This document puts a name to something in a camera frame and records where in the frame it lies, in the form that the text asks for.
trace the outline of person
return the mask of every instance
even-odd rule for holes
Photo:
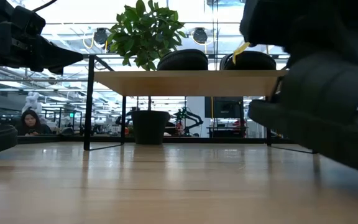
[[[26,110],[23,112],[21,124],[16,126],[16,129],[19,136],[35,136],[52,133],[46,124],[41,124],[40,118],[33,110]]]

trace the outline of wooden table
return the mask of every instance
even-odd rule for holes
[[[269,96],[283,70],[96,72],[122,96]]]

